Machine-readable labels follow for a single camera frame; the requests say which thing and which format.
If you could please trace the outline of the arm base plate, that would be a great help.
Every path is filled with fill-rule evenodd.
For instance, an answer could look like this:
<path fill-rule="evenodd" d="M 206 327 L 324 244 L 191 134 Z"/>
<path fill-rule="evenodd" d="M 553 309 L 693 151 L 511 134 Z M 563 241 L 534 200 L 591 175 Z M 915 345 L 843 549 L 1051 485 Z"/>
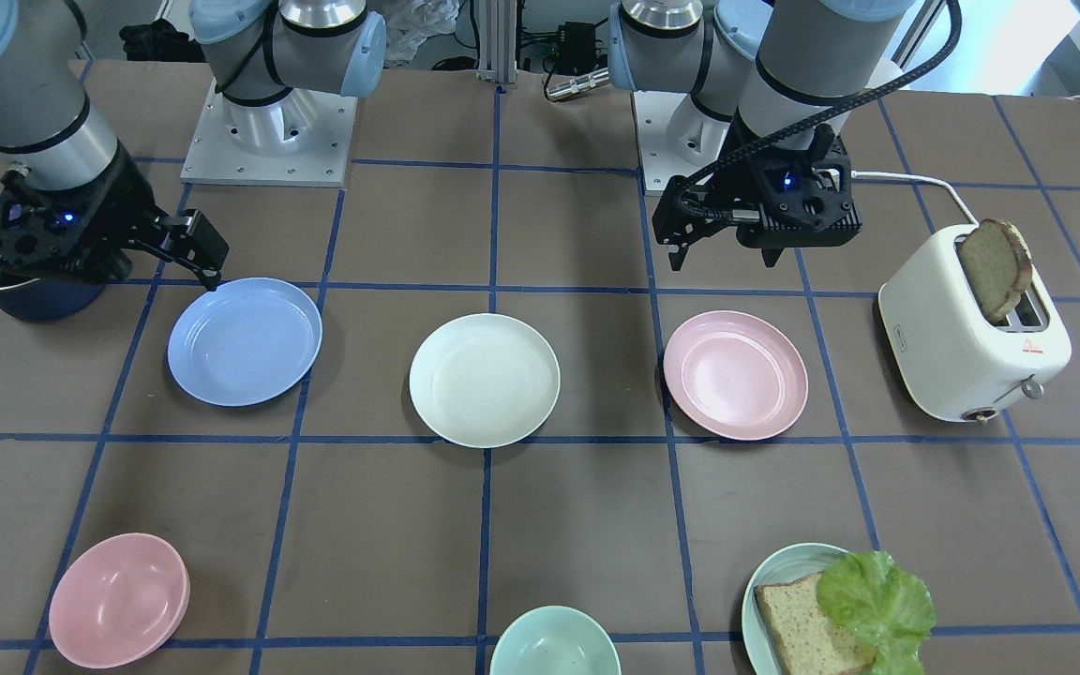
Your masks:
<path fill-rule="evenodd" d="M 294 89 L 279 102 L 240 106 L 206 96 L 180 172 L 185 183 L 343 188 L 357 99 Z"/>
<path fill-rule="evenodd" d="M 672 176 L 715 161 L 731 125 L 731 114 L 703 110 L 687 93 L 635 91 L 633 107 L 647 195 L 661 195 Z"/>

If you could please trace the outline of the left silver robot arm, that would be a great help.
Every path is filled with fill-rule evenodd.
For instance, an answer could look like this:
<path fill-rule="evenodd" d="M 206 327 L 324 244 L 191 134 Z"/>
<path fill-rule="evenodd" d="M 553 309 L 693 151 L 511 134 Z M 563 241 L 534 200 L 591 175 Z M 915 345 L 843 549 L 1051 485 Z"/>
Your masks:
<path fill-rule="evenodd" d="M 841 247 L 862 222 L 845 114 L 869 90 L 908 1 L 622 1 L 609 9 L 616 87 L 687 95 L 727 124 L 715 157 L 665 181 L 652 227 L 673 270 L 699 240 L 733 230 L 767 266 L 788 248 Z"/>

